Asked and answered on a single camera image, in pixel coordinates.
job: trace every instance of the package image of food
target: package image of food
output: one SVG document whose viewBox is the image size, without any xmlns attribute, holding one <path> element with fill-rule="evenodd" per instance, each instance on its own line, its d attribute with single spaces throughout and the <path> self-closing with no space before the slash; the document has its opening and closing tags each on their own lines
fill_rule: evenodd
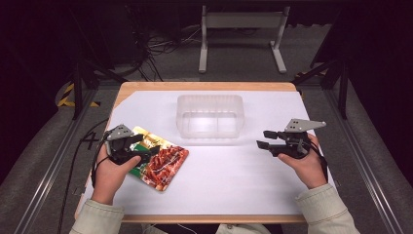
<svg viewBox="0 0 413 234">
<path fill-rule="evenodd" d="M 133 168 L 131 174 L 139 177 L 156 190 L 165 191 L 182 166 L 189 151 L 140 127 L 135 127 L 133 132 L 136 135 L 144 135 L 142 141 L 132 146 L 133 150 L 148 150 L 158 145 L 160 150 L 159 153 L 152 155 L 148 163 Z"/>
</svg>

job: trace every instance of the person's right hand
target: person's right hand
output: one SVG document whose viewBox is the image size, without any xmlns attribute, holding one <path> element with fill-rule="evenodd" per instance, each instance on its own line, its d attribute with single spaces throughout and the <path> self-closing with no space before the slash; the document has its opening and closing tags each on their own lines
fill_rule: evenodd
<svg viewBox="0 0 413 234">
<path fill-rule="evenodd" d="M 319 140 L 308 134 L 310 141 L 316 146 L 319 146 Z M 278 158 L 290 166 L 297 173 L 301 181 L 307 185 L 309 189 L 320 187 L 327 184 L 319 159 L 319 155 L 310 149 L 310 153 L 302 159 L 294 159 L 285 154 L 279 154 Z"/>
</svg>

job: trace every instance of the sleeve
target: sleeve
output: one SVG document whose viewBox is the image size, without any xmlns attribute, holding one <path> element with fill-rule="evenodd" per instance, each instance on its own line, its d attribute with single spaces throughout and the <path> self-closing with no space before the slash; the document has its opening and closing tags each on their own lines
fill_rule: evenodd
<svg viewBox="0 0 413 234">
<path fill-rule="evenodd" d="M 310 189 L 296 199 L 313 233 L 358 233 L 352 215 L 331 184 Z"/>
<path fill-rule="evenodd" d="M 121 228 L 124 209 L 103 205 L 88 199 L 80 211 L 70 234 L 115 234 Z"/>
</svg>

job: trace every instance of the metal bar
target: metal bar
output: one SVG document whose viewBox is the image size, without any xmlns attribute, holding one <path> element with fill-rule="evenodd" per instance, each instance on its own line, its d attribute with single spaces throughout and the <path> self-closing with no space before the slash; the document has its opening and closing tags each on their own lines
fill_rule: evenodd
<svg viewBox="0 0 413 234">
<path fill-rule="evenodd" d="M 96 93 L 95 90 L 86 92 L 86 97 L 83 103 L 84 106 L 89 106 L 89 103 L 91 103 L 91 101 L 93 100 L 95 93 Z M 77 118 L 76 120 L 73 120 L 70 123 L 66 131 L 66 134 L 64 135 L 64 138 L 60 146 L 57 149 L 55 157 L 52 160 L 51 165 L 48 167 L 45 175 L 40 181 L 39 186 L 37 187 L 37 190 L 34 193 L 33 198 L 30 201 L 30 204 L 28 205 L 23 217 L 21 218 L 19 222 L 18 227 L 15 230 L 15 234 L 28 233 L 36 216 L 39 214 L 40 209 L 42 208 L 43 203 L 45 202 L 46 197 L 48 196 L 49 191 L 55 182 L 58 171 L 60 170 L 61 165 L 64 162 L 65 152 L 68 146 L 70 145 L 72 138 L 76 134 L 77 129 L 82 123 L 82 119 L 85 117 L 86 110 L 87 108 L 82 109 L 82 111 L 79 113 L 79 116 L 78 116 L 79 118 Z"/>
<path fill-rule="evenodd" d="M 376 176 L 371 170 L 370 165 L 368 164 L 364 153 L 362 152 L 361 147 L 357 142 L 351 126 L 346 120 L 342 119 L 340 110 L 335 105 L 335 103 L 337 103 L 337 97 L 334 95 L 333 91 L 329 90 L 324 91 L 324 94 L 328 99 L 330 106 L 332 107 L 331 109 L 334 111 L 334 114 L 339 120 L 341 129 L 345 133 L 346 138 L 350 143 L 350 147 L 353 150 L 352 155 L 356 161 L 358 170 L 360 171 L 361 176 L 364 179 L 367 189 L 370 192 L 373 202 L 375 203 L 377 210 L 381 218 L 383 219 L 386 228 L 388 229 L 388 232 L 394 234 L 404 233 L 393 213 L 392 208 L 390 207 L 388 200 L 386 199 L 379 181 L 376 179 Z"/>
</svg>

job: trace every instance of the clear plastic bin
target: clear plastic bin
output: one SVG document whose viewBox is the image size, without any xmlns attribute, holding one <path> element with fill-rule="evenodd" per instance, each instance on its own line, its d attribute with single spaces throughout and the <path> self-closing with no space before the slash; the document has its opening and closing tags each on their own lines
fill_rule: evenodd
<svg viewBox="0 0 413 234">
<path fill-rule="evenodd" d="M 183 138 L 237 138 L 243 125 L 244 103 L 240 96 L 178 97 L 176 126 Z"/>
</svg>

